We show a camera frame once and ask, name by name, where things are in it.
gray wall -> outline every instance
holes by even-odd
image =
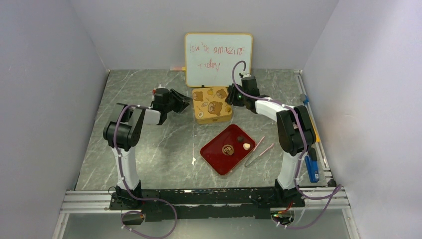
[[[2,0],[0,32],[0,238],[51,238],[106,70],[66,0]]]
[[[421,238],[422,2],[341,0],[304,68],[362,238]]]
[[[338,0],[71,0],[109,69],[185,63],[187,32],[249,32],[252,67],[302,69]]]

yellow box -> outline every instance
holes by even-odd
[[[192,90],[196,121],[205,124],[231,120],[231,106],[225,102],[227,95],[226,87]]]

whiteboard frame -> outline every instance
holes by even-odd
[[[225,32],[188,32],[185,34],[185,83],[188,87],[193,87],[193,88],[200,88],[202,86],[191,86],[188,84],[188,62],[187,62],[187,42],[186,42],[186,37],[190,34],[195,34],[195,35],[248,35],[251,37],[251,57],[249,59],[249,73],[251,71],[251,66],[252,66],[252,48],[253,48],[253,36],[250,33],[225,33]],[[227,87],[227,86],[205,86],[205,87]]]

tabletop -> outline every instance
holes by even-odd
[[[255,69],[261,94],[287,105],[298,106],[300,91],[293,70]],[[81,168],[76,190],[104,190],[117,183],[114,155],[103,139],[103,128],[116,103],[149,106],[152,90],[166,87],[192,97],[186,86],[185,73],[168,70],[112,70],[95,119],[93,131]],[[265,136],[260,147],[275,146],[244,167],[241,161],[225,176],[217,174],[201,157],[200,149],[230,124],[242,128],[256,142]],[[163,125],[144,125],[135,149],[136,168],[144,189],[193,189],[274,186],[280,173],[283,151],[278,143],[277,124],[256,115],[245,107],[233,107],[233,117],[227,122],[197,124],[194,109],[189,105],[182,113],[171,112]],[[318,158],[320,181],[311,183],[304,175],[300,186],[326,186],[321,159]]]

bear face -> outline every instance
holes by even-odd
[[[211,101],[208,104],[208,113],[220,116],[222,105],[223,105],[223,103],[221,103],[221,102]]]
[[[227,97],[227,93],[225,92],[224,89],[218,90],[216,95],[217,95],[218,98],[221,98],[221,99],[224,99],[224,98]]]
[[[192,96],[194,101],[204,101],[204,95],[201,91],[193,92]]]

